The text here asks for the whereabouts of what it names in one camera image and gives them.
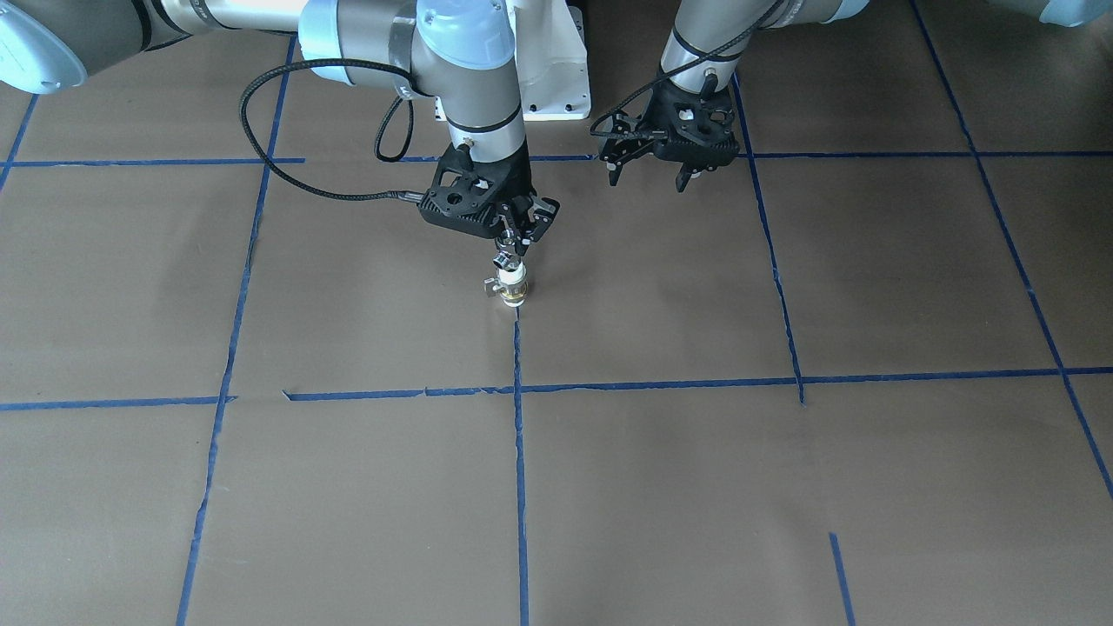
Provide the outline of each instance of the wire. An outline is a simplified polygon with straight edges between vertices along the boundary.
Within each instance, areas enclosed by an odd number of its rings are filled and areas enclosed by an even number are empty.
[[[383,124],[378,125],[378,131],[375,133],[375,158],[384,163],[397,163],[402,160],[406,156],[406,153],[410,151],[410,141],[414,138],[414,102],[413,100],[405,100],[406,106],[410,108],[410,123],[406,125],[406,139],[402,143],[402,149],[398,150],[398,154],[390,157],[382,151],[383,135],[386,134],[386,127],[390,126],[391,119],[394,117],[394,111],[398,110],[402,101],[402,98],[394,98],[394,101],[391,102],[391,108],[383,116]]]
[[[774,12],[776,12],[777,9],[779,9],[780,6],[784,4],[784,3],[785,3],[785,0],[777,0],[776,2],[772,3],[771,7],[769,7],[769,9],[766,12],[761,13],[761,17],[758,18],[757,20],[755,20],[754,23],[751,23],[749,26],[749,28],[747,28],[746,30],[743,30],[742,32],[740,32],[738,35],[738,37],[731,39],[730,41],[727,41],[726,43],[723,43],[722,46],[719,46],[715,50],[711,50],[710,52],[703,52],[702,55],[700,55],[696,59],[693,59],[693,60],[691,60],[691,61],[689,61],[689,62],[687,62],[687,63],[684,63],[684,65],[682,65],[682,66],[680,66],[678,68],[671,69],[671,70],[669,70],[669,71],[667,71],[667,72],[658,76],[653,80],[650,80],[649,82],[642,85],[634,92],[630,94],[621,102],[619,102],[617,106],[614,106],[611,110],[609,110],[609,111],[604,113],[603,115],[599,116],[595,119],[595,121],[593,121],[591,124],[591,127],[588,129],[588,131],[591,134],[592,137],[602,137],[604,139],[652,139],[653,135],[650,134],[650,133],[646,133],[646,131],[641,131],[641,133],[609,133],[609,131],[605,131],[605,130],[599,130],[599,125],[602,124],[603,120],[610,119],[615,114],[623,114],[624,115],[626,111],[622,110],[622,107],[629,105],[630,102],[632,102],[634,100],[634,98],[637,98],[638,96],[641,96],[646,91],[649,91],[650,89],[657,87],[658,85],[664,82],[666,80],[672,78],[673,76],[677,76],[678,74],[686,72],[686,71],[692,69],[693,67],[697,67],[697,66],[701,65],[703,61],[710,59],[711,57],[715,57],[717,55],[720,55],[720,53],[726,52],[727,50],[733,48],[735,46],[737,46],[738,43],[740,43],[743,39],[746,39],[747,37],[751,36],[751,35],[754,35],[754,31],[756,31],[757,29],[761,28],[761,25],[765,23],[765,21],[768,20],[770,17],[772,17]]]
[[[322,196],[334,200],[345,200],[345,202],[365,202],[365,200],[380,200],[380,199],[398,199],[415,204],[421,202],[422,196],[424,196],[424,194],[422,194],[421,192],[387,190],[387,192],[376,192],[373,194],[338,194],[335,192],[328,192],[326,189],[314,187],[313,185],[298,180],[294,176],[283,170],[283,168],[278,167],[278,165],[274,162],[274,159],[270,158],[270,155],[267,154],[267,150],[264,149],[262,145],[259,145],[258,138],[252,130],[252,124],[247,119],[247,106],[252,101],[252,96],[254,96],[255,92],[258,91],[260,87],[263,87],[267,82],[270,82],[275,78],[278,78],[280,76],[286,76],[295,71],[313,69],[318,67],[355,67],[355,68],[371,69],[377,71],[385,71],[387,74],[400,76],[410,81],[411,84],[413,84],[413,76],[404,69],[386,63],[365,61],[363,59],[313,59],[308,61],[295,61],[268,70],[263,75],[260,75],[255,80],[253,80],[250,85],[248,85],[247,88],[244,89],[244,94],[239,97],[239,123],[244,127],[244,134],[247,135],[247,140],[252,144],[252,148],[255,149],[255,154],[258,155],[260,159],[263,159],[263,163],[266,164],[267,168],[269,168],[270,172],[274,172],[276,176],[278,176],[283,180],[289,183],[290,185],[294,185],[299,189],[304,189],[317,196]],[[400,100],[401,98],[395,99],[394,104],[391,106],[391,110],[387,111],[386,117],[383,119],[383,124],[378,128],[378,135],[375,137],[375,156],[381,155],[378,148],[382,140],[382,136],[386,131],[386,126],[387,124],[390,124],[391,118],[394,116],[394,111],[397,110],[398,105],[401,104]],[[400,160],[405,155],[406,150],[410,148],[410,139],[412,138],[412,136],[413,136],[413,104],[411,102],[410,127],[406,134],[405,144],[402,147],[402,151],[398,153],[396,157],[383,157],[382,160],[386,160],[388,163],[392,163],[391,159]]]

